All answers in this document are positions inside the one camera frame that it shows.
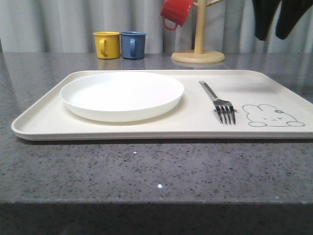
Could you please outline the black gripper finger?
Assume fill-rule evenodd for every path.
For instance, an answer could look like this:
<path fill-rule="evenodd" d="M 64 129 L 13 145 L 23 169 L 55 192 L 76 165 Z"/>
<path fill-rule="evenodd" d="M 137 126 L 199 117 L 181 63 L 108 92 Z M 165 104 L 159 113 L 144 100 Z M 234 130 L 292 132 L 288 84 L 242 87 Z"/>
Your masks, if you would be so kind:
<path fill-rule="evenodd" d="M 312 0 L 282 0 L 275 35 L 281 40 L 288 37 L 301 17 L 313 5 Z"/>
<path fill-rule="evenodd" d="M 280 0 L 252 0 L 255 18 L 255 36 L 265 41 Z"/>

